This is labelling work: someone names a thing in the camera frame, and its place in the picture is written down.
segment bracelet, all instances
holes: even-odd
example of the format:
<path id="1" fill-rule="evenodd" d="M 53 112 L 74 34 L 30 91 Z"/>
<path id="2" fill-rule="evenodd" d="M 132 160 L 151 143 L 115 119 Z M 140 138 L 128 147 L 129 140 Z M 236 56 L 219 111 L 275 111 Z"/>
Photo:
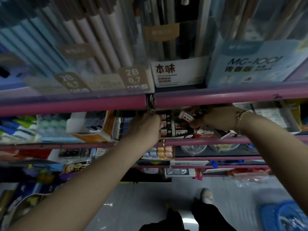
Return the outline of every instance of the bracelet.
<path id="1" fill-rule="evenodd" d="M 239 131 L 239 129 L 237 128 L 237 125 L 238 125 L 238 121 L 241 120 L 242 118 L 242 115 L 245 113 L 245 112 L 252 112 L 251 110 L 244 110 L 242 112 L 240 111 L 237 111 L 235 113 L 235 128 L 236 128 L 236 132 L 241 135 L 241 132 Z"/>

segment white shoe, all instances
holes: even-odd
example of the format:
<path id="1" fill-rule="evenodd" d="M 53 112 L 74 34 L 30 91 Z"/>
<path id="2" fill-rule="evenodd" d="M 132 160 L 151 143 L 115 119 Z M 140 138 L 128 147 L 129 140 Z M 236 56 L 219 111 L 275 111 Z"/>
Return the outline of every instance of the white shoe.
<path id="1" fill-rule="evenodd" d="M 203 188 L 200 194 L 200 200 L 205 204 L 213 204 L 213 193 L 207 188 Z"/>

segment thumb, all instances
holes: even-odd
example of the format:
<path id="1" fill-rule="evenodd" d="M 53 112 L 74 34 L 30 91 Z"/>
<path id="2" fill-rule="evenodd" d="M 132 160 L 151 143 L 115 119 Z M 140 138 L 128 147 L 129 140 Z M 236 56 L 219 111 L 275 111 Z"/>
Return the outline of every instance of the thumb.
<path id="1" fill-rule="evenodd" d="M 189 126 L 191 128 L 198 128 L 198 127 L 202 127 L 202 126 L 205 126 L 205 123 L 204 123 L 204 118 L 198 118 L 198 119 L 195 119 L 195 120 L 192 120 L 190 123 L 189 123 Z"/>

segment pant leg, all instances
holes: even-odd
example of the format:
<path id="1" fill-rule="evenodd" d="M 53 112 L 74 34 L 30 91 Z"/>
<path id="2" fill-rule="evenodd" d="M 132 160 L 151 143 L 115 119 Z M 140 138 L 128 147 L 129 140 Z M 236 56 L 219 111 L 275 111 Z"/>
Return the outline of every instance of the pant leg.
<path id="1" fill-rule="evenodd" d="M 213 204 L 205 204 L 201 200 L 195 199 L 191 212 L 199 224 L 199 231 L 236 231 Z"/>
<path id="2" fill-rule="evenodd" d="M 143 225 L 140 231 L 184 231 L 181 215 L 172 209 L 168 209 L 167 218 L 158 223 Z"/>

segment forearm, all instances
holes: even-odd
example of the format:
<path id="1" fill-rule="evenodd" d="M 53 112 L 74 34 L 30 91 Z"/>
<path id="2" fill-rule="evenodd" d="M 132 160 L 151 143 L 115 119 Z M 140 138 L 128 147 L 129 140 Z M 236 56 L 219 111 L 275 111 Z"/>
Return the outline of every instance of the forearm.
<path id="1" fill-rule="evenodd" d="M 22 217 L 12 230 L 84 230 L 129 168 L 147 149 L 123 139 Z"/>
<path id="2" fill-rule="evenodd" d="M 238 123 L 242 134 L 256 146 L 279 181 L 308 214 L 305 183 L 308 175 L 308 146 L 274 122 L 245 113 Z"/>

